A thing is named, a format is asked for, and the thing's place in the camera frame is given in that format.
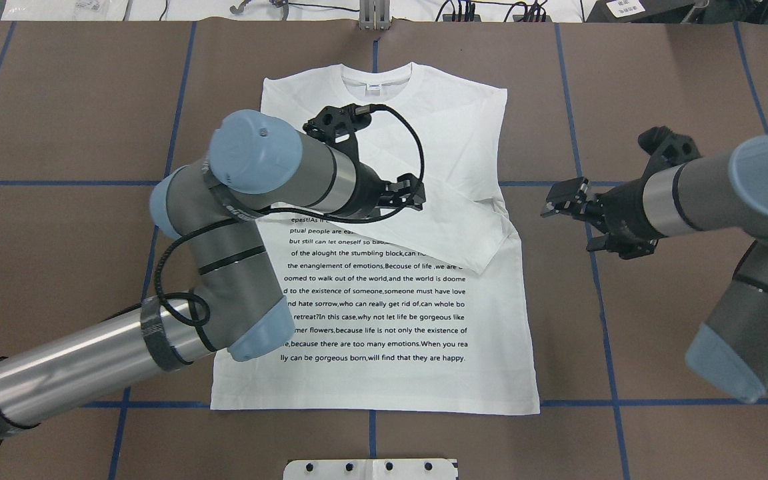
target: table surface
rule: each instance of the table surface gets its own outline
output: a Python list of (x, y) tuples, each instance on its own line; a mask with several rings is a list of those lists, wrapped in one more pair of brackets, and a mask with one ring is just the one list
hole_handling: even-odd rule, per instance
[[(0, 22), (0, 355), (152, 291), (168, 244), (153, 185), (256, 109), (263, 78), (409, 61), (509, 89), (499, 181), (542, 413), (211, 412), (204, 359), (6, 440), (0, 478), (280, 478), (290, 459), (369, 457), (455, 458), (461, 478), (768, 478), (768, 400), (739, 405), (683, 364), (750, 239), (671, 238), (621, 261), (537, 215), (554, 181), (640, 176), (653, 125), (705, 155), (768, 133), (768, 27)], [(188, 288), (190, 258), (175, 262), (167, 288)]]

